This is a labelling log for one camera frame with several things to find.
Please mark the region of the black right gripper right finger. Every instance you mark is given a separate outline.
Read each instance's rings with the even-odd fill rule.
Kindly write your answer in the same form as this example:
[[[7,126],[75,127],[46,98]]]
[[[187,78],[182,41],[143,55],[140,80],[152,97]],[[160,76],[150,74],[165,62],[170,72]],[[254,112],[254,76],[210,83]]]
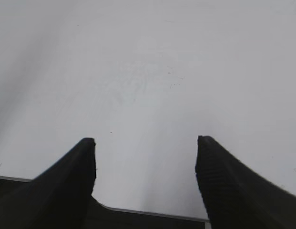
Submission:
[[[296,229],[296,196],[269,182],[210,136],[197,139],[196,180],[214,229]]]

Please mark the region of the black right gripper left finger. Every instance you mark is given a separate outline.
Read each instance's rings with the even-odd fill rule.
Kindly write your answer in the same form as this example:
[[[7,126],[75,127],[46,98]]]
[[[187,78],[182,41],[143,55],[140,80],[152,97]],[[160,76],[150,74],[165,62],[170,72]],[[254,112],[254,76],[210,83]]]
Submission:
[[[34,180],[0,199],[0,229],[82,228],[95,180],[95,141],[84,138]]]

